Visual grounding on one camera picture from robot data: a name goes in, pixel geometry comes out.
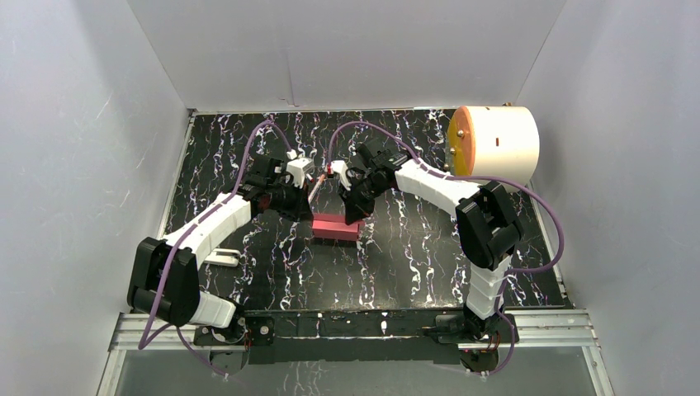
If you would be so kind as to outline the pink cardboard box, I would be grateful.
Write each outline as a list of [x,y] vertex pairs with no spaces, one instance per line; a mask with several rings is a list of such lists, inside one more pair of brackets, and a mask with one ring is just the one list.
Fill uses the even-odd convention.
[[314,214],[311,231],[314,238],[356,242],[360,238],[364,221],[345,223],[341,214]]

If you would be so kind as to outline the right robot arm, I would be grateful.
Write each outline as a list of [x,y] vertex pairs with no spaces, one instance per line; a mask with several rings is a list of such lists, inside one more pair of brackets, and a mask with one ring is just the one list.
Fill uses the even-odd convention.
[[376,198],[389,190],[416,196],[455,219],[461,250],[471,264],[464,321],[455,330],[465,339],[487,341],[502,319],[502,286],[523,236],[504,186],[452,179],[408,150],[386,147],[376,139],[360,144],[353,159],[360,166],[343,160],[327,166],[327,173],[339,179],[346,224],[372,215]]

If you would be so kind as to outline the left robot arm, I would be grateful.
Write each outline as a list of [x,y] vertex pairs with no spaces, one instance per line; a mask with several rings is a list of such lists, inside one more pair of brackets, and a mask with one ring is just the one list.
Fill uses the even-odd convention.
[[227,343],[242,340],[247,323],[239,316],[239,305],[201,291],[199,269],[233,232],[267,210],[293,222],[311,221],[308,195],[313,168],[309,158],[260,156],[239,187],[221,192],[185,226],[161,239],[143,239],[136,248],[128,305],[142,313],[154,312],[173,326],[214,327]]

